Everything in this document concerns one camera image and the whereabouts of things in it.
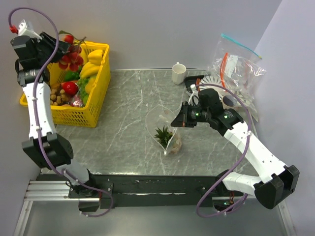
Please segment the red toy strawberries bunch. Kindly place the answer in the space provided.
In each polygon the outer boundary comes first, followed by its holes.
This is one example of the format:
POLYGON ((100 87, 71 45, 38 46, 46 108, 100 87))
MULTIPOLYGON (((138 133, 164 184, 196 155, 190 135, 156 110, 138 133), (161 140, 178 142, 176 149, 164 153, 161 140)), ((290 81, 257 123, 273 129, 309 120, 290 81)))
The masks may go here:
POLYGON ((82 44, 86 44, 86 36, 79 39, 73 34, 64 30, 59 31, 59 35, 63 35, 63 42, 69 44, 67 53, 59 60, 59 68, 61 70, 70 70, 72 72, 79 71, 79 68, 83 65, 84 59, 80 56, 82 52, 82 44))

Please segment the polka dot zip bag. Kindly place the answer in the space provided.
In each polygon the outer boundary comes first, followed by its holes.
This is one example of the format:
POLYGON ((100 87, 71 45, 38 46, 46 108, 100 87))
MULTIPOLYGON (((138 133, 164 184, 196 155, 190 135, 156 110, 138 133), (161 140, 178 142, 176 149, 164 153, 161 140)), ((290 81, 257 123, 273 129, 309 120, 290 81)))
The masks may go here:
POLYGON ((176 127, 172 127, 170 124, 174 120, 175 114, 168 108, 158 104, 153 107, 146 115, 146 128, 156 142, 157 146, 162 149, 163 148, 159 145, 159 143, 155 140, 154 135, 156 133, 156 128, 163 128, 164 126, 169 127, 169 129, 176 129, 179 132, 179 129, 176 127))

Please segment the toy pineapple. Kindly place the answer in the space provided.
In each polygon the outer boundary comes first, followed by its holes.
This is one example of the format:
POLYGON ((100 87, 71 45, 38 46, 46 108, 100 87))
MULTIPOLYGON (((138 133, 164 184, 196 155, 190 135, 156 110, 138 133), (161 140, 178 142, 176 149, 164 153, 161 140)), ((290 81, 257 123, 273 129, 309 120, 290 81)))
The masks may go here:
POLYGON ((182 138, 179 132, 169 127, 164 126, 163 128, 156 128, 154 135, 155 140, 163 148, 163 155, 176 154, 182 147, 182 138))

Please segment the red toy apple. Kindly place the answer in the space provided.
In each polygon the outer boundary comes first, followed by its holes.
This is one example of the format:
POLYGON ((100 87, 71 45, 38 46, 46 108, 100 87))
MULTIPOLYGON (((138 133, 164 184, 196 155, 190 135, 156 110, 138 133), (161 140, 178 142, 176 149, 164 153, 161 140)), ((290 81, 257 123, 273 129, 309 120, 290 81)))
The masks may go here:
POLYGON ((74 96, 78 92, 78 86, 74 82, 63 83, 62 89, 70 96, 74 96))

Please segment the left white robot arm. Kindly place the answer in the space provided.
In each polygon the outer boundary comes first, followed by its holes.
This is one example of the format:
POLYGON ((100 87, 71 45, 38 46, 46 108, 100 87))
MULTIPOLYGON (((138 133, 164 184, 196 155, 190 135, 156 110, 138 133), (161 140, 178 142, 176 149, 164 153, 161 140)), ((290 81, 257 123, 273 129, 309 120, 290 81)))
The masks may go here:
POLYGON ((67 178, 70 188, 79 196, 93 197, 98 191, 95 178, 74 160, 70 142, 57 133, 50 105, 47 66, 65 56, 70 44, 45 32, 20 34, 10 44, 18 55, 17 81, 26 96, 30 118, 29 138, 22 143, 23 151, 38 167, 67 178))

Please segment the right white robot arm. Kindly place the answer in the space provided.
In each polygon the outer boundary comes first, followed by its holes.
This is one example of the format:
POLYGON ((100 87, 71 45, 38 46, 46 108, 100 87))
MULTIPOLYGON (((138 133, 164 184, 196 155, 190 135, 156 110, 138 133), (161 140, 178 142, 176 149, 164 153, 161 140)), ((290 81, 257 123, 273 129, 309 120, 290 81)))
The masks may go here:
POLYGON ((226 171, 201 197, 198 207, 215 189, 221 196, 231 191, 255 196, 267 209, 273 209, 295 191, 299 170, 273 155, 235 110, 224 109, 217 91, 213 88, 201 90, 198 100, 198 105, 183 102, 171 126, 194 128, 199 122, 208 123, 242 152, 242 158, 246 158, 258 173, 254 177, 233 169, 226 171))

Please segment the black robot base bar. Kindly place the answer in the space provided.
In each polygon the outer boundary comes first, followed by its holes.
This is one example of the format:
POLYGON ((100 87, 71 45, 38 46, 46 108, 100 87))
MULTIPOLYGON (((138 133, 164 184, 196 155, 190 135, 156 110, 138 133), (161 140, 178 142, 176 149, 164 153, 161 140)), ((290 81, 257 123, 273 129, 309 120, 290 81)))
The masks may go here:
POLYGON ((110 207, 159 207, 193 206, 218 180, 214 176, 142 176, 142 175, 96 175, 96 186, 108 194, 91 196, 76 193, 71 199, 84 198, 96 201, 101 209, 110 207))

